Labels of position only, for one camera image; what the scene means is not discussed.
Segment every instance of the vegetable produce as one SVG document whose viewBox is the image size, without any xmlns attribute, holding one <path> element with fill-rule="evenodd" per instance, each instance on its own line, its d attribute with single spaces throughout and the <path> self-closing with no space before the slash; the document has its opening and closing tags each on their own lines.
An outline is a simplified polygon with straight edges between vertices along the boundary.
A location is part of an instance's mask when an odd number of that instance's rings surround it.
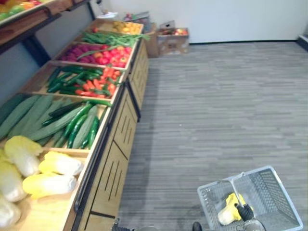
<svg viewBox="0 0 308 231">
<path fill-rule="evenodd" d="M 64 136 L 68 137 L 69 134 L 72 132 L 75 124 L 77 123 L 77 121 L 83 116 L 88 114 L 88 111 L 90 110 L 90 108 L 92 107 L 91 104 L 87 104 L 85 105 L 76 115 L 75 117 L 69 122 L 69 124 L 67 125 L 65 132 L 64 132 Z"/>
<path fill-rule="evenodd" d="M 71 110 L 73 110 L 76 107 L 79 107 L 82 104 L 82 102 L 77 102 L 77 103 L 71 103 L 69 105 L 60 107 L 59 109 L 50 112 L 49 115 L 51 117 L 59 117 L 59 116 L 63 116 L 65 115 L 67 112 L 70 112 Z"/>
<path fill-rule="evenodd" d="M 83 33 L 82 40 L 88 43 L 105 44 L 108 46 L 132 47 L 140 38 L 149 39 L 148 35 L 123 35 L 116 33 Z"/>
<path fill-rule="evenodd" d="M 92 107 L 89 110 L 88 117 L 86 121 L 82 124 L 79 132 L 77 133 L 75 140 L 73 142 L 73 148 L 79 148 L 81 143 L 84 141 L 85 137 L 87 136 L 88 132 L 91 129 L 91 124 L 93 123 L 97 114 L 97 106 Z"/>
<path fill-rule="evenodd" d="M 49 151 L 44 156 L 44 161 L 39 165 L 39 170 L 42 173 L 60 173 L 63 175 L 75 176 L 78 175 L 83 165 L 79 160 L 71 158 L 64 153 Z"/>
<path fill-rule="evenodd" d="M 0 195 L 0 228 L 15 224 L 20 218 L 20 209 Z"/>
<path fill-rule="evenodd" d="M 14 125 L 28 112 L 39 96 L 34 95 L 15 107 L 0 126 L 0 140 L 3 139 Z"/>
<path fill-rule="evenodd" d="M 38 173 L 37 156 L 43 151 L 38 143 L 24 136 L 13 136 L 6 141 L 4 151 L 23 176 L 28 177 Z"/>
<path fill-rule="evenodd" d="M 32 133 L 31 135 L 29 135 L 29 138 L 37 141 L 40 139 L 43 139 L 47 136 L 50 136 L 54 133 L 56 133 L 58 130 L 64 128 L 66 125 L 68 125 L 68 123 L 74 118 L 74 116 L 78 113 L 78 111 L 81 109 L 82 107 L 78 107 L 72 111 L 70 111 L 69 113 L 67 113 L 66 115 L 64 115 L 63 117 L 61 117 L 59 120 L 49 124 L 46 127 L 41 128 L 40 130 Z"/>
<path fill-rule="evenodd" d="M 23 181 L 24 191 L 31 194 L 31 198 L 38 199 L 44 196 L 71 192 L 76 185 L 73 176 L 57 174 L 37 174 L 27 177 Z"/>
<path fill-rule="evenodd" d="M 27 123 L 22 130 L 23 135 L 27 135 L 31 133 L 31 128 L 33 124 L 48 110 L 52 103 L 52 95 L 42 96 L 35 104 L 35 110 L 31 113 L 30 118 L 28 119 Z"/>
<path fill-rule="evenodd" d="M 242 204 L 246 204 L 246 202 L 244 201 L 242 195 L 239 194 L 240 200 L 242 202 Z M 226 207 L 224 207 L 224 209 L 222 209 L 219 213 L 218 213 L 218 221 L 222 224 L 222 225 L 229 225 L 232 222 L 234 222 L 235 220 L 241 220 L 241 216 L 237 210 L 237 208 L 234 206 L 234 204 L 238 204 L 239 201 L 237 200 L 236 196 L 234 193 L 230 194 L 227 199 L 226 199 Z"/>
<path fill-rule="evenodd" d="M 12 110 L 24 99 L 22 94 L 14 95 L 0 107 L 0 124 L 8 117 Z"/>
<path fill-rule="evenodd" d="M 22 135 L 23 129 L 25 128 L 26 123 L 30 120 L 33 113 L 36 111 L 38 104 L 40 103 L 41 96 L 35 101 L 30 110 L 26 113 L 26 115 L 14 126 L 14 128 L 9 132 L 8 138 L 13 136 Z"/>
<path fill-rule="evenodd" d="M 93 123 L 92 123 L 91 129 L 89 131 L 89 133 L 90 133 L 90 135 L 89 135 L 89 148 L 91 148 L 92 144 L 94 143 L 94 139 L 95 139 L 96 133 L 98 131 L 99 123 L 100 123 L 100 121 L 96 116 Z"/>
<path fill-rule="evenodd" d="M 76 137 L 77 133 L 79 132 L 81 126 L 83 125 L 83 123 L 87 119 L 87 117 L 88 117 L 88 115 L 81 116 L 80 119 L 75 124 L 71 134 L 69 135 L 68 143 L 67 143 L 67 148 L 72 148 L 73 147 L 73 143 L 74 143 L 75 137 Z"/>
<path fill-rule="evenodd" d="M 3 149 L 0 149 L 0 155 L 0 191 L 6 200 L 19 201 L 26 196 L 21 174 L 13 164 L 8 162 Z"/>
</svg>

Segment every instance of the gray plastic basket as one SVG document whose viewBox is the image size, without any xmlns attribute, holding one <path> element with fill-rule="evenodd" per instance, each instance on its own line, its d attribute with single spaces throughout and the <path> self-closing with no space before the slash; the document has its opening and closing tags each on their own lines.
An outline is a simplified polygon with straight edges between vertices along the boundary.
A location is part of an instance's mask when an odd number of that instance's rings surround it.
<svg viewBox="0 0 308 231">
<path fill-rule="evenodd" d="M 267 231 L 298 231 L 303 223 L 276 171 L 272 166 L 245 172 L 234 182 L 239 194 L 253 210 Z M 235 221 L 223 226 L 217 214 L 226 206 L 227 196 L 233 192 L 228 182 L 213 182 L 198 188 L 198 195 L 210 229 L 217 231 L 243 230 L 244 222 Z"/>
</svg>

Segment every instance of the produce bin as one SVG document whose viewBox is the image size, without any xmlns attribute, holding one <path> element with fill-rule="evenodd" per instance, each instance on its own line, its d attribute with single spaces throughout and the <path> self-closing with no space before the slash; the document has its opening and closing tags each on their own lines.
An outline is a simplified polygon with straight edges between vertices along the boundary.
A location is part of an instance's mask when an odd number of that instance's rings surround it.
<svg viewBox="0 0 308 231">
<path fill-rule="evenodd" d="M 188 53 L 189 33 L 188 35 L 158 35 L 158 50 L 160 55 L 165 54 L 183 54 Z"/>
<path fill-rule="evenodd" d="M 112 31 L 112 32 L 120 32 L 124 34 L 136 35 L 136 34 L 142 33 L 143 24 L 96 19 L 90 24 L 89 27 L 86 28 L 85 31 L 93 31 L 93 30 Z"/>
<path fill-rule="evenodd" d="M 32 92 L 32 93 L 37 93 L 37 94 L 48 94 L 48 78 L 51 76 L 51 74 L 55 71 L 56 68 L 58 67 L 67 67 L 69 65 L 61 64 L 61 65 L 55 65 L 51 62 L 46 63 L 34 76 L 33 78 L 28 81 L 21 89 L 21 92 Z M 80 95 L 72 95 L 72 94 L 63 94 L 59 90 L 53 93 L 54 95 L 57 96 L 70 96 L 72 98 L 77 98 L 77 99 L 101 99 L 105 101 L 110 101 L 111 103 L 115 100 L 115 97 L 119 91 L 119 86 L 121 83 L 125 82 L 127 78 L 128 72 L 127 71 L 122 71 L 122 74 L 118 77 L 118 83 L 119 85 L 116 87 L 114 94 L 111 97 L 106 97 L 105 99 L 102 98 L 95 98 L 95 97 L 88 97 L 88 96 L 80 96 Z"/>
<path fill-rule="evenodd" d="M 146 35 L 150 36 L 150 40 L 144 40 L 146 50 L 148 52 L 149 58 L 157 58 L 158 46 L 157 46 L 157 26 L 156 23 L 152 23 L 152 30 L 150 33 L 146 33 Z"/>
<path fill-rule="evenodd" d="M 52 62 L 54 64 L 72 64 L 72 65 L 80 65 L 80 66 L 84 66 L 84 67 L 97 67 L 97 68 L 106 67 L 106 65 L 100 65 L 100 64 L 82 63 L 82 62 L 76 62 L 76 61 L 72 61 L 72 60 L 70 60 L 70 61 L 61 60 L 63 57 L 67 57 L 67 54 L 70 52 L 70 50 L 74 49 L 78 45 L 96 46 L 97 47 L 96 50 L 99 50 L 102 47 L 102 44 L 86 43 L 86 42 L 72 42 L 67 47 L 65 47 L 62 51 L 60 51 L 52 59 Z M 130 52 L 130 56 L 129 56 L 127 62 L 126 62 L 125 67 L 113 66 L 113 68 L 119 69 L 119 70 L 128 70 L 129 67 L 130 67 L 132 55 L 133 55 L 133 53 L 136 49 L 136 45 L 137 45 L 137 43 L 135 43 L 134 46 L 132 47 L 131 52 Z"/>
</svg>

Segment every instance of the wooden cabinet panel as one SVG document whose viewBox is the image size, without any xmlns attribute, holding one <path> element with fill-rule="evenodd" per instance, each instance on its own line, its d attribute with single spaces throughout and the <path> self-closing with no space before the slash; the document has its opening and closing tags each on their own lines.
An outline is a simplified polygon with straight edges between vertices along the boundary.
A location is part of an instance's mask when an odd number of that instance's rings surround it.
<svg viewBox="0 0 308 231">
<path fill-rule="evenodd" d="M 132 105 L 132 102 L 129 100 L 126 100 L 124 104 L 122 115 L 120 117 L 114 137 L 114 141 L 127 159 L 129 159 L 130 156 L 137 125 L 135 109 Z"/>
<path fill-rule="evenodd" d="M 148 78 L 148 71 L 149 71 L 148 54 L 146 51 L 145 43 L 144 41 L 142 41 L 138 49 L 138 54 L 136 56 L 132 72 L 128 77 L 133 94 L 136 98 L 138 107 L 140 109 L 142 107 L 146 81 Z"/>
<path fill-rule="evenodd" d="M 113 142 L 94 198 L 92 211 L 112 216 L 117 215 L 127 167 L 127 159 Z"/>
<path fill-rule="evenodd" d="M 90 215 L 86 231 L 109 231 L 111 230 L 114 218 L 101 217 L 97 215 Z"/>
</svg>

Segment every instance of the wooden shelf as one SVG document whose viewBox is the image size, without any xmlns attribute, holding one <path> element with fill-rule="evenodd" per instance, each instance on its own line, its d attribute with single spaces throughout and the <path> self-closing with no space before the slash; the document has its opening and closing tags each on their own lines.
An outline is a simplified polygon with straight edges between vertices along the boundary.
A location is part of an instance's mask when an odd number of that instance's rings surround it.
<svg viewBox="0 0 308 231">
<path fill-rule="evenodd" d="M 90 0 L 50 0 L 0 21 L 0 54 Z"/>
</svg>

